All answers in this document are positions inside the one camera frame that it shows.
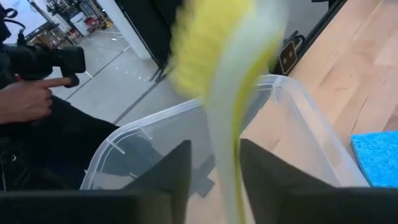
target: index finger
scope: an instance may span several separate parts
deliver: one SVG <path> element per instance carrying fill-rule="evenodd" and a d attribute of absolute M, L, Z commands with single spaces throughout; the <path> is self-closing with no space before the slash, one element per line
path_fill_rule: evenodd
<path fill-rule="evenodd" d="M 52 78 L 49 80 L 37 80 L 32 82 L 32 85 L 38 88 L 51 88 L 70 84 L 70 78 Z"/>

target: person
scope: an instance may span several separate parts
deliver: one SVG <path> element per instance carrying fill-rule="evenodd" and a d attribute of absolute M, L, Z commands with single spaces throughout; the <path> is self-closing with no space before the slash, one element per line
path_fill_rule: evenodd
<path fill-rule="evenodd" d="M 0 152 L 3 188 L 79 189 L 98 146 L 118 128 L 53 96 L 51 88 L 70 82 L 22 81 L 0 90 L 0 146 L 12 148 Z"/>

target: blue sponge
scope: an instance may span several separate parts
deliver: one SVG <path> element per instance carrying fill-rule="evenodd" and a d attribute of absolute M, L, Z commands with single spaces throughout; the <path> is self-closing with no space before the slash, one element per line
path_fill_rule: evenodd
<path fill-rule="evenodd" d="M 373 187 L 398 187 L 398 131 L 351 138 L 359 167 Z"/>

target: concrete floor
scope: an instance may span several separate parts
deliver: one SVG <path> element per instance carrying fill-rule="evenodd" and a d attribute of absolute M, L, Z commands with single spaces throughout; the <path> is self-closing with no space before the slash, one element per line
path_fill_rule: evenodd
<path fill-rule="evenodd" d="M 308 35 L 327 12 L 328 6 L 327 3 L 311 3 L 311 0 L 294 0 L 291 1 L 291 9 L 293 10 L 287 26 L 287 37 L 295 30 Z M 80 74 L 80 86 L 72 89 L 56 88 L 53 91 L 57 96 L 66 99 L 73 106 L 92 116 L 120 126 L 187 101 L 176 94 L 167 79 L 159 84 L 149 81 L 157 69 L 156 64 L 152 60 L 139 58 L 123 38 L 119 39 L 120 36 L 108 33 L 109 31 L 115 30 L 100 32 L 80 44 L 86 53 L 87 71 L 93 78 L 87 74 Z M 51 77 L 59 76 L 60 71 L 55 70 Z M 206 177 L 214 168 L 205 113 L 195 110 L 190 114 L 174 114 L 170 119 L 170 122 L 161 124 L 156 122 L 150 128 L 144 127 L 147 133 L 132 133 L 118 140 L 116 145 L 123 150 L 127 149 L 122 157 L 119 151 L 111 150 L 113 147 L 110 146 L 108 160 L 113 158 L 118 160 L 119 164 L 118 166 L 105 164 L 102 167 L 103 174 L 112 174 L 112 177 L 105 176 L 97 179 L 96 187 L 117 189 L 130 182 L 138 173 L 142 173 L 142 170 L 127 168 L 130 162 L 119 167 L 122 164 L 121 161 L 129 157 L 131 148 L 136 148 L 134 145 L 142 139 L 150 142 L 149 146 L 140 145 L 139 147 L 146 148 L 146 153 L 142 157 L 148 161 L 153 161 L 159 155 L 166 155 L 184 139 L 191 139 L 194 192 L 205 197 L 213 187 L 212 181 Z M 131 158 L 136 158 L 136 153 L 133 152 Z M 121 174 L 117 171 L 120 169 L 126 169 L 129 172 Z"/>

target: plastic container lid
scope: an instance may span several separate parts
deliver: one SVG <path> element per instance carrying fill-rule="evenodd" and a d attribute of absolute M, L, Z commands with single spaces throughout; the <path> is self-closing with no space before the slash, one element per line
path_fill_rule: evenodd
<path fill-rule="evenodd" d="M 278 75 L 263 76 L 247 106 L 243 127 L 255 120 L 243 133 L 244 138 L 331 185 L 368 185 L 299 82 Z M 116 130 L 95 153 L 81 189 L 121 189 L 186 139 L 192 141 L 193 168 L 187 223 L 224 222 L 200 100 L 187 101 Z"/>

